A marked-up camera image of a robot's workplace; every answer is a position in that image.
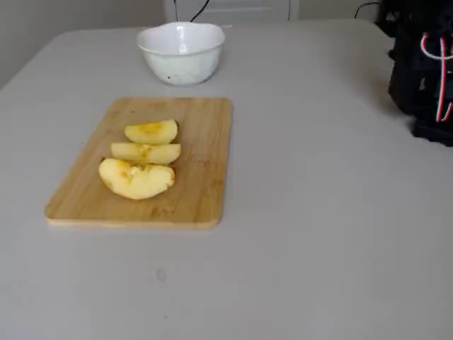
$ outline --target apple slice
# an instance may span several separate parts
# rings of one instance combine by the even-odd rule
[[[163,145],[171,143],[178,134],[176,120],[162,120],[161,122],[128,125],[125,128],[126,137],[134,143]]]
[[[138,163],[167,165],[181,155],[180,144],[146,145],[135,143],[112,143],[110,151],[114,158]]]
[[[119,159],[104,159],[99,176],[114,193],[142,200],[163,193],[175,183],[175,171],[161,165],[134,165]]]

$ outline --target bamboo cutting board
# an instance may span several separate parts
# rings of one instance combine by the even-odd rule
[[[231,101],[226,98],[121,98],[96,131],[45,208],[56,225],[211,229],[220,221],[227,170]],[[110,143],[127,141],[126,125],[176,119],[182,144],[176,182],[165,193],[134,201],[99,179]]]

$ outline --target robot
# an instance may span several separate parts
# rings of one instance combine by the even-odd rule
[[[376,24],[395,37],[389,94],[412,134],[453,147],[453,0],[383,0]]]

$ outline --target white table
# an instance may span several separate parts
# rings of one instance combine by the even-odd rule
[[[0,92],[0,339],[450,340],[453,152],[386,94],[361,21],[238,26],[207,83],[162,84],[138,30],[67,33]],[[118,96],[234,102],[211,232],[48,227]]]

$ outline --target white ceramic bowl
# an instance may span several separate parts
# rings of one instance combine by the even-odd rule
[[[158,78],[173,85],[199,84],[219,64],[225,35],[207,23],[167,23],[141,32],[137,43]]]

